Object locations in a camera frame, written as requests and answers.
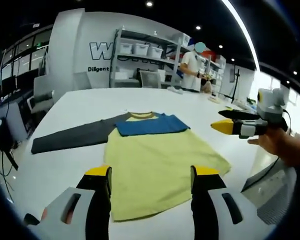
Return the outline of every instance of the curved light strip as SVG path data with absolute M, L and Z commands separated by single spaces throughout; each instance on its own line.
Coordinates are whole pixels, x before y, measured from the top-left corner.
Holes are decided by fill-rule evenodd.
M 257 53 L 254 47 L 254 44 L 252 43 L 251 37 L 248 33 L 248 30 L 244 24 L 244 22 L 242 21 L 242 19 L 240 18 L 239 14 L 237 13 L 237 11 L 235 10 L 234 6 L 232 6 L 232 4 L 229 2 L 229 0 L 221 0 L 223 2 L 223 4 L 229 9 L 229 11 L 231 12 L 231 14 L 233 15 L 234 19 L 236 20 L 236 22 L 239 24 L 246 41 L 249 44 L 252 56 L 253 56 L 253 60 L 255 63 L 255 68 L 258 72 L 260 72 L 260 66 L 259 66 L 259 61 L 258 61 L 258 57 L 257 57 Z

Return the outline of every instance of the ceiling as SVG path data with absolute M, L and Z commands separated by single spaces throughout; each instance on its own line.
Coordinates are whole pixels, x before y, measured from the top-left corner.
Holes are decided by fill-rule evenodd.
M 105 1 L 26 0 L 2 6 L 0 49 L 33 31 L 32 25 L 53 24 L 58 12 L 85 8 L 86 11 L 118 12 L 151 19 L 182 31 L 238 65 L 254 68 L 247 41 L 237 22 L 221 0 Z M 243 20 L 254 44 L 260 67 L 300 92 L 300 0 L 230 0 Z

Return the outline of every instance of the white t-shirt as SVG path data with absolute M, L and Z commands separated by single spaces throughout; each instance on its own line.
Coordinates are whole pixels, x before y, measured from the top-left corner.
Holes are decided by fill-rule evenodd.
M 197 53 L 195 51 L 188 51 L 183 55 L 182 64 L 187 64 L 188 69 L 192 72 L 197 73 L 201 67 L 201 60 L 197 57 Z M 185 89 L 192 89 L 200 92 L 201 88 L 201 78 L 183 74 L 182 85 Z

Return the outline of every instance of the dark gray sleeve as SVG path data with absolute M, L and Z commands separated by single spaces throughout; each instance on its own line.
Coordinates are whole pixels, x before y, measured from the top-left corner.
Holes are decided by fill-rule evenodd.
M 130 114 L 126 113 L 106 120 L 95 121 L 35 138 L 31 152 L 33 154 L 39 154 L 104 144 L 108 141 L 108 135 L 116 128 L 115 123 L 124 122 L 129 117 Z

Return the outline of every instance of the white wall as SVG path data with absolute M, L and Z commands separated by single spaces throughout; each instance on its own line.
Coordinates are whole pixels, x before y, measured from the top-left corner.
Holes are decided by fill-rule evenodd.
M 87 72 L 88 67 L 110 67 L 107 56 L 93 60 L 90 43 L 106 43 L 111 52 L 115 31 L 122 25 L 126 29 L 149 34 L 157 31 L 159 36 L 164 37 L 180 33 L 159 22 L 123 13 L 84 12 L 84 9 L 59 13 L 50 37 L 48 65 L 57 99 L 68 91 L 78 89 L 80 84 L 77 84 L 79 78 L 76 79 L 76 76 L 80 74 L 77 73 Z M 108 70 L 89 72 L 91 86 L 109 87 L 109 74 Z
M 233 95 L 234 87 L 235 87 L 235 82 L 230 82 L 230 78 L 233 79 L 234 77 L 233 75 L 230 76 L 231 69 L 233 68 L 234 68 L 233 64 L 227 63 L 225 65 L 222 85 L 220 89 L 220 92 L 222 94 L 226 94 L 230 97 Z M 236 99 L 246 101 L 250 93 L 250 88 L 254 80 L 255 72 L 241 66 L 236 66 L 235 73 L 237 73 L 238 69 L 240 69 L 239 72 L 240 77 L 238 79 L 238 85 L 234 97 Z

